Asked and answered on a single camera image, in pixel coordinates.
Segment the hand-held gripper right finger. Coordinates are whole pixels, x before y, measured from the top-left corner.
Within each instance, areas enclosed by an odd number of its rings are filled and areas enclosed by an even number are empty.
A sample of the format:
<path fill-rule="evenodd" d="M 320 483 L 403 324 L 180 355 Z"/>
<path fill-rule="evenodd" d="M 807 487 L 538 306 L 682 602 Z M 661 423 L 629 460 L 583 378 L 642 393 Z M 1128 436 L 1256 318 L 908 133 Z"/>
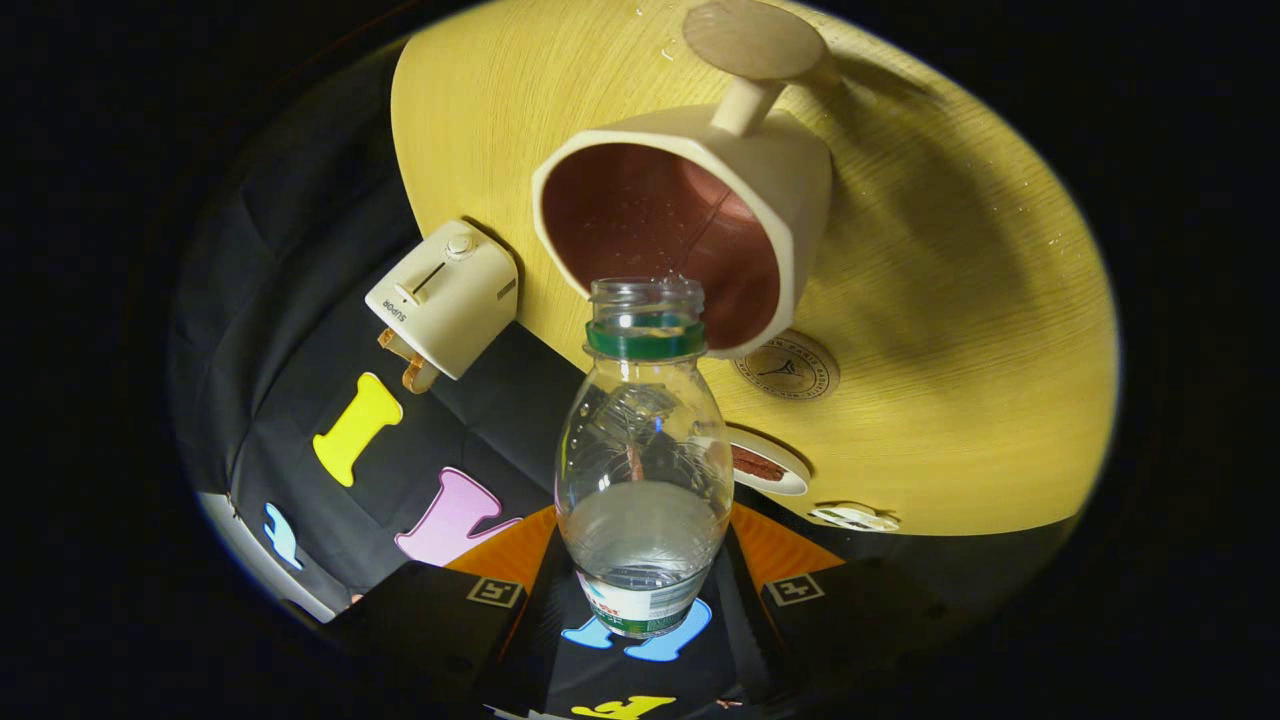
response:
<path fill-rule="evenodd" d="M 887 685 L 961 630 L 961 611 L 882 559 L 845 560 L 735 505 L 716 589 L 748 702 L 800 708 Z"/>

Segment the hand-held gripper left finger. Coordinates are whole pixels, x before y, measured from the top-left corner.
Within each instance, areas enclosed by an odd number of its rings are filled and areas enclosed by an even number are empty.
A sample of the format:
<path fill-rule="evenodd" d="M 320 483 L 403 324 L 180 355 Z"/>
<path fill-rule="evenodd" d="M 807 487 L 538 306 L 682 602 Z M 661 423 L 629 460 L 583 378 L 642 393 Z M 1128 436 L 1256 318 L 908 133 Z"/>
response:
<path fill-rule="evenodd" d="M 330 637 L 379 716 L 524 716 L 547 702 L 566 566 L 556 511 L 543 509 L 443 568 L 402 564 L 332 620 Z"/>

